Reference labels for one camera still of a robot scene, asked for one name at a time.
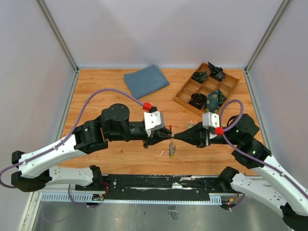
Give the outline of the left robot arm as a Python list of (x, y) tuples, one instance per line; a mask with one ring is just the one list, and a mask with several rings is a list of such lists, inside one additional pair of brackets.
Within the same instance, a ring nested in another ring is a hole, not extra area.
[(18, 170), (11, 175), (11, 184), (23, 192), (34, 192), (50, 185), (76, 185), (96, 191), (108, 183), (101, 170), (92, 165), (86, 168), (60, 167), (63, 161), (86, 156), (108, 148), (110, 141), (142, 141), (143, 147), (172, 137), (165, 127), (163, 114), (156, 107), (144, 113), (142, 121), (131, 122), (129, 108), (121, 103), (103, 109), (95, 120), (90, 120), (44, 148), (31, 153), (15, 151), (12, 164)]

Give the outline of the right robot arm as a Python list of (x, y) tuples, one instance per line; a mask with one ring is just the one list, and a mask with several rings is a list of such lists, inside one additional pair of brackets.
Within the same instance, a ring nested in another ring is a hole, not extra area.
[(308, 190), (277, 161), (271, 151), (255, 138), (259, 131), (248, 114), (231, 117), (226, 127), (221, 127), (220, 116), (205, 113), (195, 126), (174, 135), (198, 148), (211, 144), (226, 144), (234, 159), (242, 166), (260, 175), (271, 188), (252, 183), (248, 177), (232, 167), (219, 175), (218, 187), (223, 192), (231, 190), (249, 195), (277, 212), (284, 223), (294, 231), (308, 229)]

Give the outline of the metal key organizer red handle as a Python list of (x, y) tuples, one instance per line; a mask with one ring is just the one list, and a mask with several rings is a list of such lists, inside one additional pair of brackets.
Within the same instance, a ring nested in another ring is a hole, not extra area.
[(176, 146), (174, 144), (174, 140), (173, 140), (173, 133), (171, 134), (171, 139), (170, 139), (170, 143), (169, 143), (169, 151), (168, 151), (168, 156), (169, 158), (174, 158), (175, 155), (175, 151), (176, 151)]

